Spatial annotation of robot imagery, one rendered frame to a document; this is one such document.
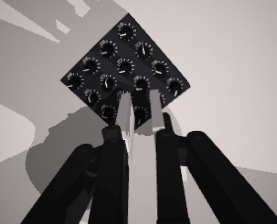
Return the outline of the black knob box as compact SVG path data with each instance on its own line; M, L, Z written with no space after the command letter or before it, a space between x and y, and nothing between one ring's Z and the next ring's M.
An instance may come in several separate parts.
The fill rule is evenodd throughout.
M60 81L108 125L117 117L121 94L130 92L134 131L152 118L150 90L159 90L163 109L191 87L130 13Z

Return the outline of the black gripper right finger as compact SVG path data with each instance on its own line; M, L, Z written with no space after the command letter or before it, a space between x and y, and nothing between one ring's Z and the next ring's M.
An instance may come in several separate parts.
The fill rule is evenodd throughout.
M220 224L277 224L276 214L206 133L175 134L170 115L162 114L158 89L150 90L150 102L156 151L156 224L191 224L180 166L188 167Z

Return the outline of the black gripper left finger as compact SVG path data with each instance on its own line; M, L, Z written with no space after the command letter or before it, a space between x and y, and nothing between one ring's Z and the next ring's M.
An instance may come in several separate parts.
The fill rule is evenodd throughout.
M88 224L128 224L134 122L131 95L121 94L103 145L76 147L20 224L79 224L91 199Z

